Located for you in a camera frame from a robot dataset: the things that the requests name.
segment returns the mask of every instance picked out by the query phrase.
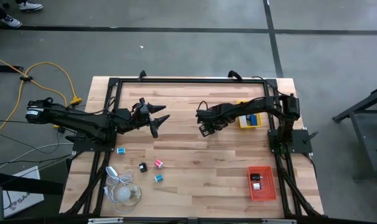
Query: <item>butcher block tabletop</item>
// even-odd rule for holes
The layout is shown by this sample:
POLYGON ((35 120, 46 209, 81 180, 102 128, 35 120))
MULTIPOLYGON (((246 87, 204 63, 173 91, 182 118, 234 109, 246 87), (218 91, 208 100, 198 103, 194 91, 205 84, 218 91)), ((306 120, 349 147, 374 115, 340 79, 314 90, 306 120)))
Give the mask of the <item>butcher block tabletop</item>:
MULTIPOLYGON (((86 112, 103 108, 109 78, 93 77, 86 112)), ((293 79, 276 80, 279 91, 296 95, 293 79)), ((268 145, 267 114, 261 113, 263 125, 259 128, 240 129, 236 120, 222 131, 205 138, 198 130, 195 117, 196 109, 203 100, 211 107, 260 96, 264 96, 261 84, 124 83, 120 108, 131 109, 144 97, 152 105, 166 105, 166 109, 153 114, 153 118, 167 114, 170 114, 170 118, 159 128, 156 139, 148 127, 118 135, 115 147, 124 147, 126 154, 112 152, 109 165, 118 174, 132 169, 133 182, 141 188, 142 197, 136 208, 127 214, 117 213, 108 198, 104 197, 101 216, 282 218, 284 213, 276 161, 268 145), (156 159, 164 163, 162 170, 154 167, 156 159), (142 162, 148 166, 145 173, 139 170, 142 162), (249 166, 272 167, 277 200, 251 200, 247 173, 249 166), (162 174, 163 182, 154 182, 157 174, 162 174)), ((294 125, 294 129, 301 128, 302 118, 294 125)), ((93 152, 83 152, 73 160, 60 212, 67 211, 88 185, 93 156, 93 152)), ((316 211, 322 213, 312 164, 302 154, 292 154, 292 163, 299 190, 316 211)), ((288 186, 286 188, 290 209, 294 212, 292 193, 288 186)), ((95 207, 98 186, 93 192, 90 211, 95 207)), ((117 207, 119 210, 130 210, 120 204, 117 207)))

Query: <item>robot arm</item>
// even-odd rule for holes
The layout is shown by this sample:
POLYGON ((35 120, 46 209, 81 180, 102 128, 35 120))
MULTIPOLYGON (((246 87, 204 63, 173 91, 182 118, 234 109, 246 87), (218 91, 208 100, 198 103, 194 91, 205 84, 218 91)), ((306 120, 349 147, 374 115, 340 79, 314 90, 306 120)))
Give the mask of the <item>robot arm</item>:
POLYGON ((144 101, 136 103, 132 112, 127 108, 116 109, 112 113, 86 113, 63 105, 53 103, 52 98, 30 101, 27 107, 26 119, 30 123, 52 123, 70 128, 85 134, 91 142, 104 144, 110 140, 111 133, 117 131, 124 134, 143 126, 150 126, 152 136, 158 137, 159 126, 169 117, 152 119, 150 114, 163 110, 166 106, 153 106, 144 101))
POLYGON ((197 110, 196 117, 197 123, 201 124, 201 134, 205 137, 215 131, 221 131, 239 116, 261 112, 272 114, 281 121, 278 127, 280 142, 292 140, 294 121, 300 118, 299 99, 293 95, 264 96, 236 105, 222 103, 207 110, 197 110))

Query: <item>person's foot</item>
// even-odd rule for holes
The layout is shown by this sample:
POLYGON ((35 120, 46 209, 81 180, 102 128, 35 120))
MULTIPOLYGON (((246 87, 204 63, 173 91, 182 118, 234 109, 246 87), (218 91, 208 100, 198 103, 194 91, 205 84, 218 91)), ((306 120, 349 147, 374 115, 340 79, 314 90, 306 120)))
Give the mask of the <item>person's foot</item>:
POLYGON ((17 19, 9 15, 7 15, 6 18, 1 19, 1 21, 7 24, 9 27, 13 27, 13 28, 19 28, 22 25, 20 21, 18 21, 17 19))
POLYGON ((32 1, 26 1, 18 5, 19 5, 20 10, 23 12, 38 11, 44 7, 43 5, 33 3, 32 1))

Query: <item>yellow extension cord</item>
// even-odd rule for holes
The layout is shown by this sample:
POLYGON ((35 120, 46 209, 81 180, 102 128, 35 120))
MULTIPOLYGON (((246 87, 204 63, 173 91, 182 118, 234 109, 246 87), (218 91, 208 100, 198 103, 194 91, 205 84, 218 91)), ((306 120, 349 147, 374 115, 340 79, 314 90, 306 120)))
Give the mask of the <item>yellow extension cord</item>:
MULTIPOLYGON (((13 66, 9 65, 8 63, 6 63, 5 61, 3 61, 2 59, 0 59, 0 62, 2 62, 3 64, 11 67, 13 70, 15 70, 16 72, 20 73, 21 75, 23 75, 24 77, 28 77, 28 73, 31 69, 33 69, 34 67, 38 66, 38 65, 43 65, 43 64, 47 64, 47 65, 53 65, 55 67, 57 67, 58 69, 60 69, 68 78, 68 81, 70 82, 70 85, 71 85, 71 89, 72 89, 72 94, 73 94, 73 100, 71 101, 71 104, 79 104, 82 102, 82 98, 80 97, 77 97, 77 95, 75 94, 75 90, 74 90, 74 86, 72 84, 72 81, 71 81, 71 78, 70 76, 68 75, 68 73, 60 66, 56 65, 55 63, 51 63, 51 62, 40 62, 40 63, 37 63, 31 67, 29 67, 27 69, 27 71, 25 73, 22 73, 20 72, 18 69, 14 68, 13 66)), ((52 91, 54 93, 57 93, 59 94, 63 99, 64 99, 64 105, 65 107, 67 107, 67 99, 66 97, 59 91, 57 90, 53 90, 51 88, 47 88, 47 87, 44 87, 42 85, 39 85, 39 83, 35 82, 34 80, 31 80, 31 82, 35 85, 37 85, 39 88, 41 89, 44 89, 44 90, 48 90, 48 91, 52 91)), ((20 103, 20 99, 21 99, 21 93, 22 93, 22 86, 24 84, 24 81, 21 81, 20 82, 20 89, 19 89, 19 97, 17 99, 17 103, 16 105, 14 106, 14 109, 12 110, 12 113, 10 113, 10 115, 7 117, 6 121, 3 122, 3 124, 1 125, 0 127, 0 131, 2 130, 2 128, 6 125, 6 123, 9 121, 9 119, 11 118, 11 116, 13 116, 14 112, 16 112, 16 109, 19 107, 19 103, 20 103)))

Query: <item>orange basket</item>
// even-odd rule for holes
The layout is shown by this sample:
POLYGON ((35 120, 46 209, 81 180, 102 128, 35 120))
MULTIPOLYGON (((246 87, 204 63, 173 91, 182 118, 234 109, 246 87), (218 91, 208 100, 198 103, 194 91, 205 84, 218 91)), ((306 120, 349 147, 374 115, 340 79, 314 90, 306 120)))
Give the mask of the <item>orange basket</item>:
POLYGON ((276 189, 274 188, 273 173, 271 172, 271 167, 260 166, 260 167, 248 167, 248 182, 249 191, 251 192, 251 199, 254 201, 268 201, 275 200, 276 189), (251 180, 251 174, 260 174, 262 177, 260 180, 251 180), (252 183, 260 183, 261 189, 254 190, 252 183))

